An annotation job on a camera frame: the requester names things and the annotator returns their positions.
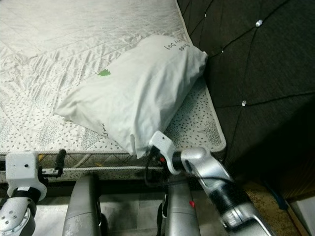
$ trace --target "bed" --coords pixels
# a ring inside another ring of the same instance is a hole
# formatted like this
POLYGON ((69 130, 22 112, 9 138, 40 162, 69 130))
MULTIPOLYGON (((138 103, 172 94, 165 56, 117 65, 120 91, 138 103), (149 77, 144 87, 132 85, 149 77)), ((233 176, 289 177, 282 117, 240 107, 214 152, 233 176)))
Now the bed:
MULTIPOLYGON (((135 179, 145 158, 115 141, 53 114, 81 81, 98 73, 141 39, 169 35, 191 43, 174 0, 3 0, 0 2, 0 161, 36 150, 44 168, 67 151, 62 178, 86 173, 135 179)), ((218 159, 225 138, 203 78, 165 132, 178 147, 205 147, 218 159)), ((0 172, 5 182, 5 171, 0 172)))

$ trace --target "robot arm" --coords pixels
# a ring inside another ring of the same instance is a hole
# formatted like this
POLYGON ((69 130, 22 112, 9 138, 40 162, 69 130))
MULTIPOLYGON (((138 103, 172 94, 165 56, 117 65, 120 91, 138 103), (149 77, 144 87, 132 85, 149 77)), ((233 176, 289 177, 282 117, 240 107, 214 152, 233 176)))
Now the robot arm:
POLYGON ((10 153, 6 156, 7 193, 10 198, 0 209, 0 236, 33 234, 36 204, 47 193, 45 184, 48 181, 44 177, 59 177, 63 172, 64 157, 65 150, 61 150, 56 158, 55 169, 44 172, 38 166, 36 152, 10 153))
POLYGON ((232 235, 273 235, 251 200, 228 174, 224 166, 203 148, 176 151, 173 142, 161 132, 156 132, 150 141, 165 157, 173 175, 180 172, 193 174, 203 190, 217 207, 220 220, 232 235))

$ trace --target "pillowcase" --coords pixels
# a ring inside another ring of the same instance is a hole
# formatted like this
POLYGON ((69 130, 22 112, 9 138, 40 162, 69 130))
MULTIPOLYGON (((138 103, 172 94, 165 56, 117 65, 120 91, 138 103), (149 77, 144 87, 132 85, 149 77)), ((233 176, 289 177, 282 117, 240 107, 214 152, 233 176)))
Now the pillowcase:
POLYGON ((203 74, 207 57, 179 39, 150 36, 70 92, 55 114, 108 135, 140 158, 203 74))

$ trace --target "cable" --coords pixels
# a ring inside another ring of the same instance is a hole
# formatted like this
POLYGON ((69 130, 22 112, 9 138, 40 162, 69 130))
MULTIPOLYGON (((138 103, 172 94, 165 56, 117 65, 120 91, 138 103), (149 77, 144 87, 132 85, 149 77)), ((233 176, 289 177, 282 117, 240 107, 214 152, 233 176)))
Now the cable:
POLYGON ((216 176, 208 176, 208 177, 203 177, 203 178, 199 178, 199 177, 196 177, 196 176, 187 176, 187 179, 184 179, 184 180, 177 180, 177 181, 164 181, 162 178, 160 178, 160 181, 157 181, 157 182, 150 182, 148 180, 148 172, 149 172, 149 165, 150 163, 153 161, 154 158, 156 158, 157 155, 154 155, 154 152, 151 152, 148 156, 148 160, 147 160, 147 163, 146 163, 146 166, 145 166, 145 171, 144 171, 144 182, 145 184, 148 186, 148 187, 151 187, 151 188, 157 188, 157 187, 166 187, 166 186, 170 186, 170 185, 174 185, 174 184, 179 184, 179 183, 185 183, 187 180, 189 179, 196 179, 196 180, 199 180, 199 179, 202 179, 202 180, 205 180, 205 179, 213 179, 213 180, 221 180, 227 184, 235 184, 233 181, 230 181, 228 179, 225 179, 225 178, 221 178, 221 177, 216 177, 216 176))

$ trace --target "white bracket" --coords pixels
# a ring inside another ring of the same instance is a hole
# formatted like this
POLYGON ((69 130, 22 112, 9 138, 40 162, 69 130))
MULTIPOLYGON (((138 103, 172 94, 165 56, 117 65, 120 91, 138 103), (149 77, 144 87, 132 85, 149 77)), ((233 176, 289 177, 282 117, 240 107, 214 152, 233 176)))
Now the white bracket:
POLYGON ((30 187, 40 191, 39 200, 47 194, 46 186, 38 180, 38 154, 35 151, 13 152, 5 157, 5 174, 8 182, 8 196, 14 189, 28 190, 30 187))
POLYGON ((177 149, 172 140, 170 140, 161 131, 157 131, 152 136, 149 145, 155 146, 157 149, 159 149, 160 153, 166 159, 166 164, 170 173, 173 175, 178 175, 180 173, 180 171, 176 171, 173 166, 173 154, 177 149))

